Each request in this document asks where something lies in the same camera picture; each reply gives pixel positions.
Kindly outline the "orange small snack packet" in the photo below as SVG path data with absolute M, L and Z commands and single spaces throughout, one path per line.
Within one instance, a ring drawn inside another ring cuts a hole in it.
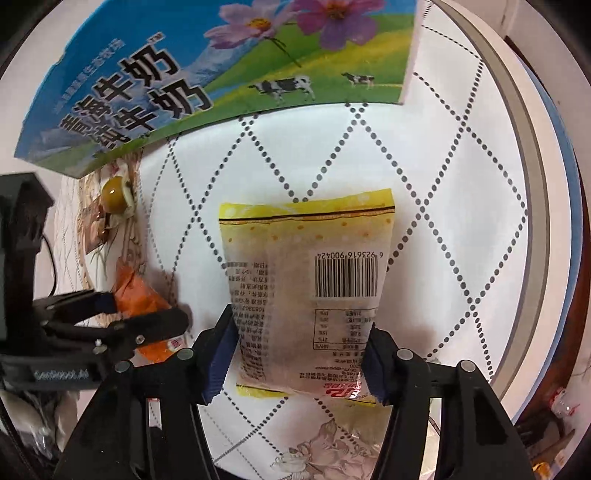
M 170 304 L 143 277 L 121 258 L 116 264 L 116 279 L 113 293 L 118 311 L 124 318 L 131 318 L 145 314 L 170 309 Z M 141 346 L 139 353 L 149 363 L 165 361 L 173 353 L 187 347 L 183 335 L 168 340 L 159 341 L 147 346 Z

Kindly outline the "yellow barcode snack packet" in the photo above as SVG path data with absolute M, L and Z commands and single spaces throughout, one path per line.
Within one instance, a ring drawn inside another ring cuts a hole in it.
M 372 402 L 362 363 L 386 280 L 394 212 L 389 189 L 221 205 L 240 389 Z

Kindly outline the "blue bed sheet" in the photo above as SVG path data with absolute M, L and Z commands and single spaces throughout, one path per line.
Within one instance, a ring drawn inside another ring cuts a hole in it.
M 563 221 L 564 226 L 561 228 L 552 227 L 551 233 L 569 233 L 570 240 L 569 243 L 566 243 L 565 240 L 562 241 L 563 247 L 569 246 L 568 277 L 556 331 L 552 343 L 550 344 L 546 359 L 542 365 L 541 372 L 539 373 L 532 389 L 526 397 L 526 400 L 522 405 L 522 409 L 519 411 L 520 414 L 524 413 L 532 404 L 534 404 L 536 398 L 544 390 L 543 381 L 550 372 L 551 365 L 559 351 L 559 346 L 562 342 L 562 336 L 566 328 L 569 310 L 575 297 L 575 290 L 579 279 L 584 237 L 583 188 L 581 187 L 580 170 L 572 141 L 567 133 L 566 126 L 559 113 L 557 105 L 551 98 L 548 90 L 530 66 L 526 64 L 523 64 L 523 66 L 526 69 L 526 72 L 528 73 L 533 84 L 535 85 L 552 123 L 556 141 L 560 150 L 564 179 L 567 186 L 569 214 L 568 216 L 566 213 L 556 215 L 558 220 Z

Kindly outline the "cardboard milk box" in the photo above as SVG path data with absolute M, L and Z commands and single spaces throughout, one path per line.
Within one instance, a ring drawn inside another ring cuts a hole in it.
M 15 156 L 80 178 L 243 115 L 403 101 L 421 1 L 105 1 L 25 115 Z

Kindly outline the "white quilted blanket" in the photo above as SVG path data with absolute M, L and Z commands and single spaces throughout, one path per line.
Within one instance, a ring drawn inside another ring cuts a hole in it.
M 530 78 L 487 24 L 430 1 L 404 103 L 249 115 L 130 157 L 136 212 L 94 253 L 82 210 L 102 172 L 61 185 L 60 290 L 108 289 L 124 259 L 191 315 L 229 303 L 246 345 L 200 411 L 214 464 L 242 479 L 367 479 L 389 409 L 361 374 L 370 327 L 435 363 L 473 361 L 511 418 L 537 387 L 546 187 Z

